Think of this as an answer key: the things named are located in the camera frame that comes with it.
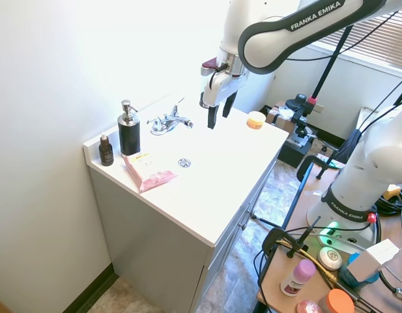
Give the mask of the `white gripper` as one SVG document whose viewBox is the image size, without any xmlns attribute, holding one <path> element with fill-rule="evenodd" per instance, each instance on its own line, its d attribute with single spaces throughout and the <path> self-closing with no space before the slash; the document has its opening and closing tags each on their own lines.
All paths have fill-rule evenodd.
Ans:
<svg viewBox="0 0 402 313">
<path fill-rule="evenodd" d="M 231 112 L 237 91 L 246 84 L 249 71 L 245 68 L 241 72 L 231 72 L 229 67 L 201 68 L 201 75 L 211 74 L 204 91 L 201 93 L 199 104 L 208 108 L 208 128 L 213 129 L 219 110 L 219 103 L 226 99 L 222 116 L 227 118 Z"/>
</svg>

